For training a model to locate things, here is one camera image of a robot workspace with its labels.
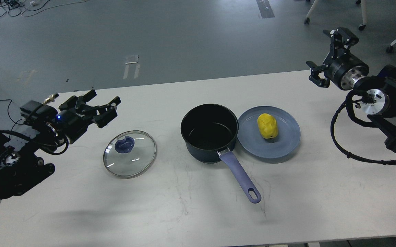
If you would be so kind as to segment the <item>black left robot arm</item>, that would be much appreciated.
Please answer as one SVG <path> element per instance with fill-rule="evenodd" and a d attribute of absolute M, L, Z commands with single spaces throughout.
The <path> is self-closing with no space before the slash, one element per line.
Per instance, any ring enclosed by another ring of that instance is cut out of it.
<path fill-rule="evenodd" d="M 36 155 L 38 150 L 61 155 L 91 124 L 104 128 L 115 119 L 121 99 L 116 96 L 104 105 L 88 105 L 96 95 L 92 89 L 54 108 L 49 104 L 59 96 L 55 93 L 21 106 L 22 131 L 0 130 L 0 200 L 25 194 L 55 172 L 54 164 Z"/>

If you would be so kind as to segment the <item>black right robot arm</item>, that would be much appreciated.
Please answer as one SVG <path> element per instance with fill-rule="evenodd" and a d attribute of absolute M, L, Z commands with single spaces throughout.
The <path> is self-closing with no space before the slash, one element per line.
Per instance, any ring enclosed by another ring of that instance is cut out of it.
<path fill-rule="evenodd" d="M 345 110 L 349 119 L 364 128 L 377 128 L 385 136 L 385 147 L 396 154 L 396 67 L 386 65 L 378 75 L 369 75 L 369 66 L 353 55 L 350 48 L 358 44 L 358 37 L 348 28 L 323 30 L 330 39 L 329 52 L 322 64 L 306 61 L 309 80 L 320 88 L 334 83 L 347 91 L 345 100 L 331 119 L 331 138 L 337 149 L 347 158 L 369 164 L 394 165 L 395 161 L 364 158 L 351 153 L 336 140 L 335 123 Z"/>

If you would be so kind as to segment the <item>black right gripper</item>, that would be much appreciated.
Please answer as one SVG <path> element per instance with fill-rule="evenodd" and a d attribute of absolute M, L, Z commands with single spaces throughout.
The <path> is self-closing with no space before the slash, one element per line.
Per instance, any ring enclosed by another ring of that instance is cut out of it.
<path fill-rule="evenodd" d="M 350 53 L 350 47 L 358 44 L 359 38 L 344 27 L 323 30 L 323 33 L 331 40 L 327 64 L 318 66 L 313 61 L 306 61 L 311 71 L 309 80 L 321 88 L 328 88 L 333 82 L 341 90 L 353 89 L 356 82 L 369 73 L 369 66 Z M 325 71 L 326 78 L 320 77 Z"/>

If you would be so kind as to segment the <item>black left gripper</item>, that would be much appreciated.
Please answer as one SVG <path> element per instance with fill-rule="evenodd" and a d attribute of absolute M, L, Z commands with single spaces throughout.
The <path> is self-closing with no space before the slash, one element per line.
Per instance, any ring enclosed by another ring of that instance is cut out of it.
<path fill-rule="evenodd" d="M 118 116 L 117 106 L 121 103 L 120 97 L 114 97 L 105 105 L 88 105 L 87 102 L 96 95 L 95 90 L 91 89 L 82 96 L 69 97 L 58 107 L 59 113 L 53 122 L 57 130 L 68 138 L 70 144 L 74 144 L 82 137 L 92 123 L 98 128 L 104 128 Z"/>

